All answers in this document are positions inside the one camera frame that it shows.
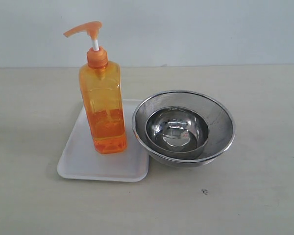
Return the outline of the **orange pump soap bottle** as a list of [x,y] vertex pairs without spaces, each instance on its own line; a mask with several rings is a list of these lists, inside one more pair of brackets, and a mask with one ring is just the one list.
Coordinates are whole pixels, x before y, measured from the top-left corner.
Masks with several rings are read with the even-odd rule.
[[70,37],[86,32],[92,47],[87,63],[79,70],[79,85],[95,150],[101,154],[122,152],[127,148],[121,93],[121,68],[108,60],[106,50],[98,45],[99,21],[76,26],[64,33]]

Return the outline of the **small stainless steel bowl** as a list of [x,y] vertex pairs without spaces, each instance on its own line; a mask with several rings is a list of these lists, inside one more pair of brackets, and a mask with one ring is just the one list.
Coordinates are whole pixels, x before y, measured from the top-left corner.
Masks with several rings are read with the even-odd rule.
[[156,152],[174,159],[192,160],[203,153],[209,127],[195,111],[171,106],[149,116],[145,134]]

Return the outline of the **steel mesh strainer bowl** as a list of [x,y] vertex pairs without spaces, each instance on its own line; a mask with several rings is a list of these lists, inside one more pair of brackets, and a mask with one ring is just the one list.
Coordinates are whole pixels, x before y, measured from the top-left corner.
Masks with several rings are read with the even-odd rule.
[[[162,155],[150,147],[145,134],[149,116],[166,107],[183,107],[198,113],[209,127],[208,142],[203,153],[196,159],[174,159]],[[132,117],[132,130],[141,146],[158,162],[175,167],[197,167],[213,161],[231,146],[236,127],[231,113],[217,100],[192,91],[172,90],[154,94],[143,100]]]

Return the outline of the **white rectangular plastic tray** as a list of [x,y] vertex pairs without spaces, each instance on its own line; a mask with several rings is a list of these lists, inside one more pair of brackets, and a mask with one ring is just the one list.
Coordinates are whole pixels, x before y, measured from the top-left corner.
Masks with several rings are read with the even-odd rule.
[[57,164],[57,173],[65,179],[138,182],[149,168],[149,154],[132,131],[132,116],[140,100],[123,100],[127,149],[120,153],[95,151],[85,109],[82,108]]

